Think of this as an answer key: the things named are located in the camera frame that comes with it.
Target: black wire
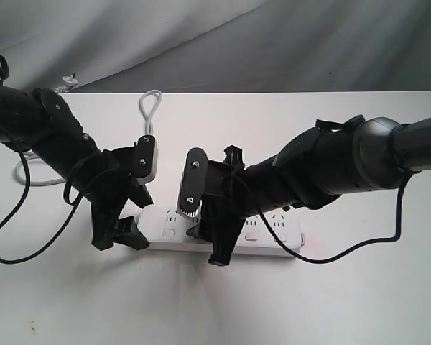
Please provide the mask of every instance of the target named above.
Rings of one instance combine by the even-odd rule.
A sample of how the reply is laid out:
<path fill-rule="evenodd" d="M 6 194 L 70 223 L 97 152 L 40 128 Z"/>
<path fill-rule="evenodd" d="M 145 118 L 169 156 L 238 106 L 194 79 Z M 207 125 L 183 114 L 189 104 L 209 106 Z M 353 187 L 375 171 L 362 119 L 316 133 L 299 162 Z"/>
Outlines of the black wire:
<path fill-rule="evenodd" d="M 275 234 L 275 232 L 272 229 L 272 226 L 267 221 L 267 218 L 265 217 L 264 213 L 260 209 L 259 204 L 256 202 L 254 195 L 252 194 L 251 190 L 249 189 L 248 185 L 240 179 L 238 176 L 231 176 L 234 180 L 238 181 L 246 190 L 246 192 L 249 194 L 249 197 L 252 199 L 255 208 L 257 209 L 257 212 L 259 212 L 259 216 L 264 222 L 265 226 L 267 227 L 269 233 L 273 236 L 276 242 L 280 245 L 281 248 L 283 248 L 286 252 L 291 254 L 293 257 L 296 257 L 302 261 L 309 262 L 310 264 L 328 264 L 331 262 L 334 262 L 351 252 L 354 252 L 355 250 L 367 246 L 369 244 L 374 243 L 390 243 L 395 242 L 401 237 L 401 222 L 402 222 L 402 197 L 404 195 L 405 188 L 407 186 L 407 183 L 409 182 L 410 178 L 412 177 L 412 174 L 409 172 L 406 172 L 406 175 L 401 181 L 401 184 L 399 186 L 399 190 L 397 191 L 397 197 L 396 197 L 396 225 L 395 225 L 395 232 L 393 237 L 379 237 L 377 239 L 368 239 L 366 241 L 359 242 L 355 244 L 354 246 L 344 250 L 340 254 L 335 255 L 334 257 L 330 257 L 328 259 L 310 259 L 309 257 L 304 257 L 290 248 L 286 247 L 286 245 L 279 239 L 279 237 Z"/>
<path fill-rule="evenodd" d="M 8 131 L 5 130 L 5 128 L 3 128 L 1 125 L 0 125 L 0 131 L 2 131 L 3 134 L 5 134 L 5 136 L 9 139 L 9 141 L 15 146 L 17 153 L 21 158 L 22 166 L 24 167 L 24 172 L 26 176 L 26 183 L 25 183 L 24 191 L 22 192 L 21 198 L 19 199 L 15 207 L 13 207 L 11 212 L 8 213 L 8 215 L 0 222 L 0 229 L 1 229 L 4 227 L 6 223 L 8 223 L 8 221 L 14 216 L 14 214 L 21 208 L 22 204 L 25 202 L 30 189 L 30 171 L 29 171 L 29 165 L 27 164 L 26 157 L 24 156 L 24 153 L 22 152 L 17 142 L 11 137 Z M 27 257 L 22 257 L 21 259 L 7 260 L 0 257 L 0 263 L 6 264 L 6 265 L 19 264 L 21 262 L 29 261 L 37 257 L 38 255 L 40 255 L 41 253 L 43 253 L 65 230 L 70 220 L 72 219 L 73 215 L 75 214 L 75 211 L 77 211 L 77 208 L 80 205 L 80 202 L 83 199 L 83 196 L 88 192 L 91 186 L 97 181 L 98 178 L 100 178 L 101 176 L 104 176 L 105 174 L 111 173 L 112 171 L 113 170 L 105 170 L 99 173 L 97 176 L 94 177 L 94 179 L 92 179 L 89 182 L 89 184 L 86 186 L 83 192 L 79 192 L 79 194 L 77 195 L 77 198 L 73 201 L 73 204 L 72 204 L 73 208 L 70 211 L 66 220 L 64 221 L 64 224 L 59 228 L 56 234 L 42 248 L 38 249 L 34 254 L 31 254 Z"/>

